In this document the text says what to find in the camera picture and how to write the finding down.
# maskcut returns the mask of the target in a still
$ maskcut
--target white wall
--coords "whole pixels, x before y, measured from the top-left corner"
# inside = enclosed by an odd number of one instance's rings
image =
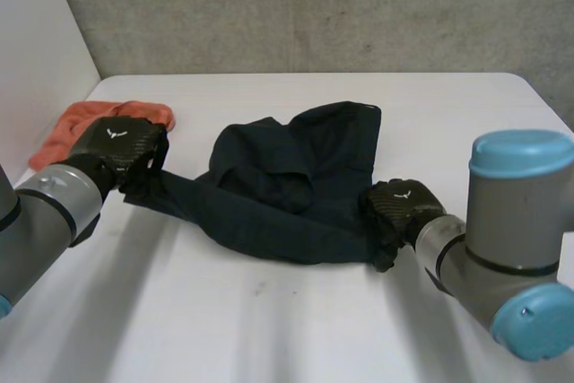
[[[0,0],[0,162],[10,180],[99,81],[66,0]]]

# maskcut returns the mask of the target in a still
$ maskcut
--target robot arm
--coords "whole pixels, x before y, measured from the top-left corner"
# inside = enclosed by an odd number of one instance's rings
[[[494,340],[527,361],[574,345],[574,291],[557,282],[562,235],[574,228],[574,143],[541,130],[495,132],[474,142],[467,224],[421,183],[381,183],[368,195],[413,201],[375,213],[414,247],[433,282]]]
[[[95,156],[50,165],[13,190],[0,168],[0,317],[64,250],[90,236],[114,176]]]
[[[142,118],[101,118],[67,160],[16,190],[0,167],[0,318],[68,247],[91,236],[109,191],[159,169],[167,150],[163,126]]]

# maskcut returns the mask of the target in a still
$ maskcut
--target white table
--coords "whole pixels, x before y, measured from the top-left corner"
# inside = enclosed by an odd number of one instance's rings
[[[91,100],[170,105],[165,168],[207,169],[230,123],[287,122],[339,100],[383,110],[374,179],[422,180],[465,216],[472,141],[541,127],[570,133],[510,74],[121,76]],[[560,278],[574,286],[574,242]],[[93,237],[64,253],[0,323],[0,381],[567,382],[574,349],[531,364],[496,345],[403,250],[396,267],[295,266],[221,248],[195,225],[112,194]]]

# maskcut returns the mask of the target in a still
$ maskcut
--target black band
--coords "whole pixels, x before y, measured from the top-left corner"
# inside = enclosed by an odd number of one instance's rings
[[[484,266],[485,268],[488,268],[492,271],[508,275],[520,275],[522,277],[544,277],[545,275],[554,274],[556,271],[558,271],[558,266],[560,265],[560,261],[558,261],[554,264],[542,266],[540,268],[516,268],[514,266],[495,264],[490,260],[486,260],[480,256],[477,256],[468,247],[466,248],[466,254],[476,264]]]
[[[16,201],[14,208],[8,213],[2,220],[0,220],[0,232],[10,226],[18,218],[22,212],[22,205],[20,204],[20,198]]]
[[[56,199],[54,199],[53,197],[50,197],[50,196],[46,196],[37,190],[29,190],[29,189],[19,188],[18,190],[16,190],[16,193],[18,195],[37,197],[38,199],[44,201],[46,204],[51,205],[55,209],[57,209],[57,211],[62,215],[62,217],[64,217],[64,220],[66,221],[66,223],[68,223],[68,226],[70,227],[70,232],[72,234],[72,240],[75,239],[76,226],[75,226],[74,217],[72,217],[72,215],[68,212],[68,210],[66,210],[65,207],[62,204],[60,204]]]
[[[437,257],[437,264],[434,268],[434,273],[437,275],[437,278],[440,280],[440,268],[442,267],[442,261],[445,260],[445,256],[450,251],[451,248],[455,244],[459,242],[463,242],[466,238],[466,234],[461,233],[460,235],[455,236],[452,240],[450,240],[445,247],[442,248],[440,251],[439,257]]]

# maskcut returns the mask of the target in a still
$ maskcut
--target blue joint cap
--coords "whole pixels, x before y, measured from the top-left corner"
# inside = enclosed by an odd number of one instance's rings
[[[521,292],[500,307],[491,334],[525,361],[560,356],[574,345],[574,291],[545,283]]]
[[[501,130],[474,141],[471,173],[486,178],[528,178],[574,163],[574,142],[551,130]]]
[[[12,304],[4,296],[0,295],[0,318],[5,318],[12,311]]]

